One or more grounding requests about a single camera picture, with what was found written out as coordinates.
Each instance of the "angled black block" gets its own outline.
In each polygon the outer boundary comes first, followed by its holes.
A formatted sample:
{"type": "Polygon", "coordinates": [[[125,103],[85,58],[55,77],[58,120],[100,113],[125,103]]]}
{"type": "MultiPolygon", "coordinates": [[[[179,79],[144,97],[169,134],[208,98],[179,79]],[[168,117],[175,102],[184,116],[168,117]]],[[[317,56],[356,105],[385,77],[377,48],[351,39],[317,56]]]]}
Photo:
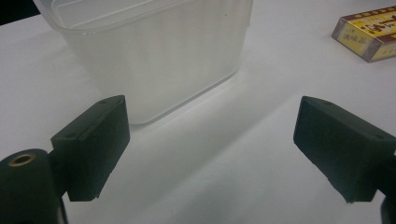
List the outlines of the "angled black block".
{"type": "Polygon", "coordinates": [[[49,154],[59,194],[70,201],[98,197],[130,140],[123,96],[100,101],[51,138],[49,154]]]}
{"type": "Polygon", "coordinates": [[[372,174],[377,188],[387,195],[388,201],[396,207],[396,157],[382,162],[372,174]]]}
{"type": "Polygon", "coordinates": [[[386,198],[381,205],[382,224],[396,223],[396,203],[386,198]]]}
{"type": "Polygon", "coordinates": [[[330,102],[303,97],[294,143],[347,202],[370,202],[375,167],[391,160],[396,138],[330,102]]]}

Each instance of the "metal screw hole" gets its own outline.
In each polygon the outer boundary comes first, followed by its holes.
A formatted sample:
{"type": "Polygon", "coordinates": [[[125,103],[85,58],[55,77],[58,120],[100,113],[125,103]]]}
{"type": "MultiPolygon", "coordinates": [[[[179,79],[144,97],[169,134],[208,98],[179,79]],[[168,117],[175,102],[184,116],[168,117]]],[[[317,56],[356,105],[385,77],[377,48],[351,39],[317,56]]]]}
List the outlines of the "metal screw hole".
{"type": "Polygon", "coordinates": [[[18,166],[23,166],[25,164],[28,164],[29,162],[33,161],[35,159],[35,154],[22,154],[20,156],[15,157],[12,159],[8,165],[12,167],[18,167],[18,166]]]}

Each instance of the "black plastic part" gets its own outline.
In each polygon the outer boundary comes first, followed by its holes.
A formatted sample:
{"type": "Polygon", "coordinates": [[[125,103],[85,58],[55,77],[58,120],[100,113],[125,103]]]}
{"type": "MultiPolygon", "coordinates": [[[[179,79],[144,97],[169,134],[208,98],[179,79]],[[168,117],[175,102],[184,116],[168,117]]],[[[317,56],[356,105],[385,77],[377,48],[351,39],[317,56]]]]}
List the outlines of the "black plastic part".
{"type": "Polygon", "coordinates": [[[71,202],[98,197],[129,140],[124,96],[93,105],[51,138],[58,193],[71,202]]]}
{"type": "Polygon", "coordinates": [[[376,187],[396,206],[396,157],[382,162],[372,174],[376,187]]]}
{"type": "Polygon", "coordinates": [[[0,223],[67,223],[46,151],[28,149],[0,162],[0,223]]]}
{"type": "Polygon", "coordinates": [[[0,1],[0,25],[40,14],[33,0],[0,1]]]}
{"type": "Polygon", "coordinates": [[[373,199],[377,186],[372,171],[391,160],[396,149],[392,135],[337,105],[306,96],[294,143],[348,203],[373,199]]]}
{"type": "Polygon", "coordinates": [[[381,205],[382,224],[396,224],[396,204],[386,198],[381,205]]]}

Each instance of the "white tabletop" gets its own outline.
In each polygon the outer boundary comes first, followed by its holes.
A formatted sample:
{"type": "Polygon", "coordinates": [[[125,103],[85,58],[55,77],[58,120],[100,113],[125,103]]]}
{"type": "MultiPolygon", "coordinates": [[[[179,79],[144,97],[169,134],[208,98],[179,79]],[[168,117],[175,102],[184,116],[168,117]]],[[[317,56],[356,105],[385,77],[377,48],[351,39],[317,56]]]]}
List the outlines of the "white tabletop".
{"type": "MultiPolygon", "coordinates": [[[[147,125],[99,199],[70,203],[70,223],[380,223],[347,204],[293,144],[303,95],[331,101],[396,134],[396,59],[367,63],[331,39],[341,16],[394,1],[262,1],[253,6],[240,70],[147,125]]],[[[102,99],[41,16],[0,26],[0,158],[50,138],[102,99]]]]}

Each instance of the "frosted plastic box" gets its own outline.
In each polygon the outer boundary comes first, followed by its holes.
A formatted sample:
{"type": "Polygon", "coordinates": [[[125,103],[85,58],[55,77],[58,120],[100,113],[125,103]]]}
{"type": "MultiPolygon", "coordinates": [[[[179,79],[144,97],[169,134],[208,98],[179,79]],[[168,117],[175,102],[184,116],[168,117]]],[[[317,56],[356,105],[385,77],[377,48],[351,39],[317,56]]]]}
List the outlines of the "frosted plastic box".
{"type": "Polygon", "coordinates": [[[34,0],[97,81],[144,123],[234,73],[253,0],[34,0]]]}

